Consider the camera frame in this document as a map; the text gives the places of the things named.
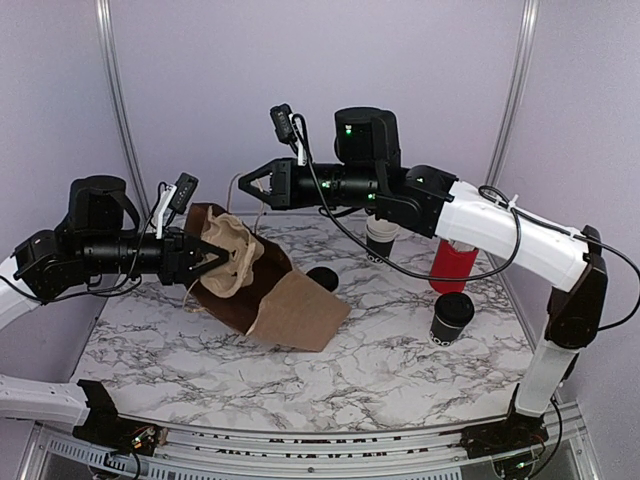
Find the right aluminium frame post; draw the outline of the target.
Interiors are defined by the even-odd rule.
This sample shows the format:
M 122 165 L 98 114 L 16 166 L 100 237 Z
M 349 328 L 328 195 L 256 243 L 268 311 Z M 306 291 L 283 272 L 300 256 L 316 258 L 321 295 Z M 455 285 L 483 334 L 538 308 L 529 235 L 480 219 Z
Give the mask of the right aluminium frame post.
M 506 165 L 509 142 L 526 89 L 540 10 L 539 0 L 525 0 L 509 88 L 485 182 L 497 186 Z

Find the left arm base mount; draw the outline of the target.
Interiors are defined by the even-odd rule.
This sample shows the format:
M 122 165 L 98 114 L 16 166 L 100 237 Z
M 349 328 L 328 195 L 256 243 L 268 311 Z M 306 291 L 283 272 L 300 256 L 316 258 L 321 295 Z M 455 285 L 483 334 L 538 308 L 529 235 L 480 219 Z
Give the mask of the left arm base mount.
M 87 397 L 89 413 L 83 424 L 74 426 L 72 435 L 119 453 L 152 456 L 163 428 L 146 421 L 122 417 L 105 387 L 98 381 L 79 380 L 77 385 Z

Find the stack of black paper cups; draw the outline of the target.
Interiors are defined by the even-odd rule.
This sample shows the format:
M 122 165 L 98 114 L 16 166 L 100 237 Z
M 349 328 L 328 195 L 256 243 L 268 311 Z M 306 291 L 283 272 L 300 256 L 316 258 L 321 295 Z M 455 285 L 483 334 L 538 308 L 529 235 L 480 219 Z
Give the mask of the stack of black paper cups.
M 365 225 L 366 245 L 375 252 L 368 253 L 367 258 L 374 263 L 381 264 L 382 259 L 388 259 L 400 227 L 384 219 L 377 219 L 374 215 L 367 217 Z

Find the stack of black cup lids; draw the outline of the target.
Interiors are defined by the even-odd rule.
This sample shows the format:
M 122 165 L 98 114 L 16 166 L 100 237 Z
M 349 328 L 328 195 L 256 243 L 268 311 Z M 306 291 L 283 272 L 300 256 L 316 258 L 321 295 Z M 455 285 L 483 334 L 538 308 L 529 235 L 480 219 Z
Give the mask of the stack of black cup lids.
M 338 274 L 329 267 L 314 267 L 306 275 L 329 292 L 334 292 L 339 286 Z

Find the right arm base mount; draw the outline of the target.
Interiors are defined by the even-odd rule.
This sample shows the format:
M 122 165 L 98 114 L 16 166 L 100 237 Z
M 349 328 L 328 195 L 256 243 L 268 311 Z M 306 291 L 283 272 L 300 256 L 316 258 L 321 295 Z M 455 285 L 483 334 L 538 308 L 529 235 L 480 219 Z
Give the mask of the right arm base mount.
M 514 392 L 507 415 L 502 420 L 486 422 L 461 430 L 460 445 L 469 459 L 507 453 L 542 444 L 549 439 L 543 426 L 544 415 L 531 417 L 516 412 Z

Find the front aluminium rail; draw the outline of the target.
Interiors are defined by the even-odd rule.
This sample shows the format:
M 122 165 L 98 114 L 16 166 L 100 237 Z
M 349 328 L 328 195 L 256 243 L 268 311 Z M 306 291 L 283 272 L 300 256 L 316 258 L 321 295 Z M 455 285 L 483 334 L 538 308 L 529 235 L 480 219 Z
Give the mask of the front aluminium rail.
M 474 423 L 377 432 L 296 434 L 165 425 L 137 449 L 109 448 L 37 425 L 19 479 L 599 479 L 578 409 L 543 422 L 548 439 L 496 452 Z

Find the left aluminium frame post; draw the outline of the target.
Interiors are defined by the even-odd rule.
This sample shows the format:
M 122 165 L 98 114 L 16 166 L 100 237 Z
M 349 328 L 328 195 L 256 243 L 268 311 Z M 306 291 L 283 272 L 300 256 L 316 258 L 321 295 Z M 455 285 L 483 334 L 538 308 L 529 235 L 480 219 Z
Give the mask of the left aluminium frame post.
M 102 51 L 116 126 L 125 157 L 125 165 L 131 177 L 136 199 L 142 209 L 147 210 L 149 207 L 149 201 L 146 195 L 126 110 L 125 95 L 120 75 L 115 33 L 111 15 L 111 2 L 108 0 L 97 0 L 95 2 L 95 7 L 98 22 L 99 43 Z

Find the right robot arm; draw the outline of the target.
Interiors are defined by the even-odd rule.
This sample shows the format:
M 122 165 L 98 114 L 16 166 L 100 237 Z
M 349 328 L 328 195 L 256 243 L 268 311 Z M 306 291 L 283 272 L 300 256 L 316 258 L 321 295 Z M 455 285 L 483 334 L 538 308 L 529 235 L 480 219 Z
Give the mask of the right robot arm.
M 301 114 L 282 104 L 271 109 L 270 117 L 292 156 L 243 175 L 242 191 L 275 210 L 364 209 L 424 237 L 481 249 L 551 284 L 546 329 L 509 415 L 495 428 L 502 446 L 519 446 L 533 433 L 534 419 L 543 416 L 579 352 L 597 335 L 608 286 L 597 230 L 576 230 L 522 212 L 492 187 L 473 186 L 431 166 L 403 167 L 397 119 L 389 110 L 338 110 L 333 164 L 313 160 Z

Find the red cup with sugar packets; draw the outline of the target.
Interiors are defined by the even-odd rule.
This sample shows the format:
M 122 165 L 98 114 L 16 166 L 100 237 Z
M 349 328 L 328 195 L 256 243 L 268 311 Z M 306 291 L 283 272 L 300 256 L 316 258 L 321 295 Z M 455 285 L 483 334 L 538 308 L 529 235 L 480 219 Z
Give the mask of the red cup with sugar packets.
M 466 286 L 479 249 L 464 244 L 460 246 L 441 239 L 430 275 L 438 278 L 453 278 L 455 282 L 430 280 L 431 287 L 440 294 L 459 293 Z

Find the brown paper bag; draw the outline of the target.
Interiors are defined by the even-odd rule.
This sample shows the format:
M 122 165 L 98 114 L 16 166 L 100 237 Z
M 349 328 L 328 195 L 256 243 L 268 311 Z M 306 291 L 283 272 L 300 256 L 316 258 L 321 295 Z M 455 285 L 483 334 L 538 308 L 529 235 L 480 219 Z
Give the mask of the brown paper bag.
M 201 238 L 209 206 L 217 215 L 231 214 L 216 203 L 194 203 L 186 217 L 186 232 Z M 304 351 L 324 350 L 351 307 L 295 268 L 278 244 L 248 228 L 265 249 L 254 263 L 253 283 L 231 298 L 219 298 L 199 279 L 187 284 L 187 293 L 201 311 L 244 336 Z

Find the single black paper cup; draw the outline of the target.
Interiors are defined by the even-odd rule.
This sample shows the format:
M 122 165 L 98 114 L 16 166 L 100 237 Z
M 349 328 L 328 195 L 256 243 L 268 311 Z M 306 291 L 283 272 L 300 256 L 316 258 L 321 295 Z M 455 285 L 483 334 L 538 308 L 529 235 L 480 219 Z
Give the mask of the single black paper cup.
M 449 325 L 435 319 L 430 327 L 430 338 L 436 345 L 449 347 L 459 339 L 465 328 L 465 325 Z

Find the aluminium frame post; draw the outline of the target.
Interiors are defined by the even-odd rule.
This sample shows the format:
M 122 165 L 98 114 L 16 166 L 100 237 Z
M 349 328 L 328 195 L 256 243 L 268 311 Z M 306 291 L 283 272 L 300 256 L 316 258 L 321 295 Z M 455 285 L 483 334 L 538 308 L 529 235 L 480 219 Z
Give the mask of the aluminium frame post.
M 95 7 L 98 22 L 99 43 L 102 51 L 116 126 L 125 157 L 125 165 L 131 177 L 136 199 L 142 209 L 147 210 L 149 207 L 149 201 L 146 195 L 126 110 L 125 95 L 120 75 L 115 33 L 111 15 L 111 2 L 108 0 L 97 0 L 95 2 Z
M 509 88 L 485 182 L 497 186 L 506 165 L 509 142 L 526 89 L 540 10 L 539 0 L 525 0 Z

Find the brown pulp cup carrier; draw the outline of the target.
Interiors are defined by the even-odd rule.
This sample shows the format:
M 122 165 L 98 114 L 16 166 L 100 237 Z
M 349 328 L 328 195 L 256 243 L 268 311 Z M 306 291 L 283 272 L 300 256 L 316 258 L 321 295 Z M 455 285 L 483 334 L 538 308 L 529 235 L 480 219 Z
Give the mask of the brown pulp cup carrier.
M 231 298 L 254 281 L 253 267 L 264 255 L 264 246 L 236 216 L 217 215 L 209 206 L 201 239 L 229 253 L 228 261 L 200 277 L 202 285 L 219 298 Z

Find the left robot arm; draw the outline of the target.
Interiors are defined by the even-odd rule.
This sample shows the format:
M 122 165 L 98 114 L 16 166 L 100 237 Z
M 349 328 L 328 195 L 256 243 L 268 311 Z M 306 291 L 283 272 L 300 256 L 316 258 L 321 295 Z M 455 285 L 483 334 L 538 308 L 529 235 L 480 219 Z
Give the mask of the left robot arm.
M 53 230 L 20 243 L 1 264 L 1 325 L 69 299 L 121 295 L 145 274 L 164 285 L 188 286 L 229 262 L 228 250 L 179 228 L 155 222 L 149 232 L 126 194 L 124 179 L 94 175 L 76 179 L 68 212 Z M 1 378 L 1 415 L 87 426 L 106 445 L 125 438 L 126 423 L 96 381 L 47 383 Z

